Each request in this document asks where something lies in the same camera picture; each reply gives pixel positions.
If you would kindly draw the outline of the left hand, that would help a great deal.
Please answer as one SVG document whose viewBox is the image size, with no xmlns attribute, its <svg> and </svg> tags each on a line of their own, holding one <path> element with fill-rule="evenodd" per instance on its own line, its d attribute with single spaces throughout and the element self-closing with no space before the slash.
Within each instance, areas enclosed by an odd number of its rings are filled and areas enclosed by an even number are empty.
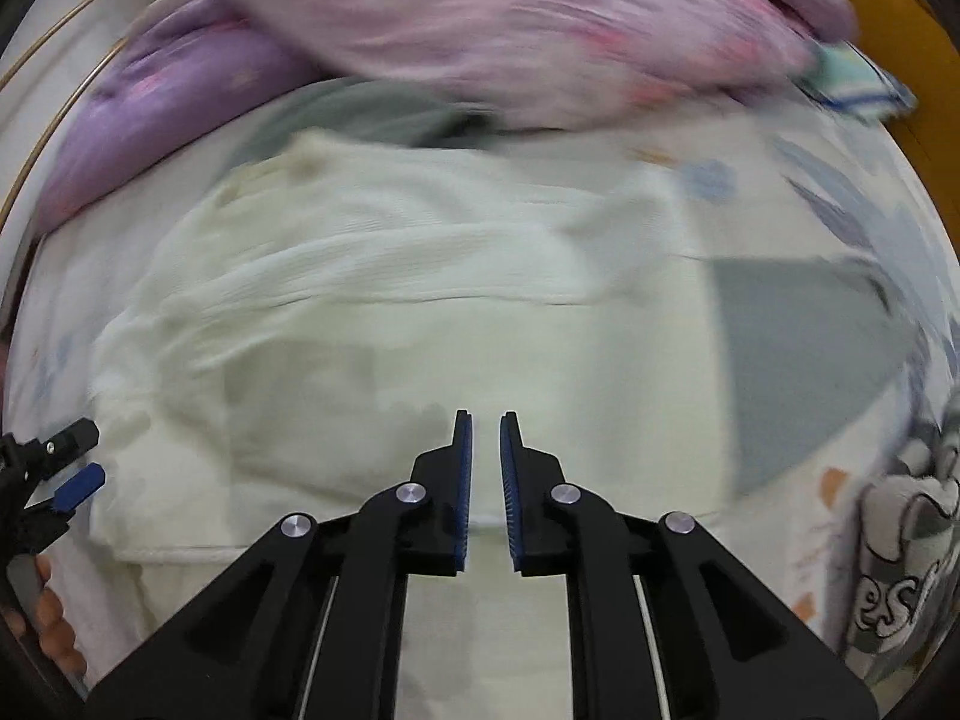
<svg viewBox="0 0 960 720">
<path fill-rule="evenodd" d="M 37 598 L 36 610 L 32 613 L 36 619 L 36 634 L 41 650 L 62 673 L 82 678 L 86 674 L 86 660 L 76 648 L 75 629 L 65 617 L 59 595 L 47 586 L 52 575 L 52 564 L 45 554 L 34 558 L 34 572 L 41 582 L 41 593 Z"/>
</svg>

